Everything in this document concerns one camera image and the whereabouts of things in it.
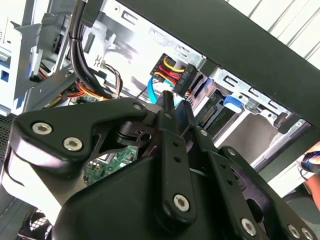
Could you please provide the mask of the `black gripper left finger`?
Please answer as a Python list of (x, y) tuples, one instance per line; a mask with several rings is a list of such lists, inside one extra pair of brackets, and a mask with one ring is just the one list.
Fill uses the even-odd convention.
[(59, 192), (69, 180), (81, 178), (90, 160), (128, 145), (139, 148), (137, 160), (188, 159), (172, 93), (164, 91), (156, 107), (154, 112), (133, 98), (120, 98), (27, 112), (13, 122), (12, 155)]

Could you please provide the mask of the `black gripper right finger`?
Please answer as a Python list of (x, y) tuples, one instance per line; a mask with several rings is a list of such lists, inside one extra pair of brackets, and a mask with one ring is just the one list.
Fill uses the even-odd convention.
[(204, 172), (207, 194), (227, 240), (315, 240), (316, 234), (232, 147), (216, 148), (184, 101), (191, 169)]

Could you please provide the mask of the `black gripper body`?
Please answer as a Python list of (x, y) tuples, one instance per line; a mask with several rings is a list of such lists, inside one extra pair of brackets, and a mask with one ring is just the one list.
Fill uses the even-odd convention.
[(232, 240), (211, 181), (186, 157), (143, 157), (73, 195), (55, 240)]

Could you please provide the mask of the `person's bare hand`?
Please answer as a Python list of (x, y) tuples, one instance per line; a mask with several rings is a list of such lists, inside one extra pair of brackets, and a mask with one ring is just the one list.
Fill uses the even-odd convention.
[[(320, 142), (316, 143), (313, 147), (311, 147), (306, 153), (309, 152), (319, 152), (320, 151)], [(320, 155), (316, 157), (312, 157), (309, 160), (312, 164), (320, 165)], [(305, 186), (309, 190), (314, 203), (317, 208), (320, 209), (320, 176), (313, 175), (308, 180), (304, 182)]]

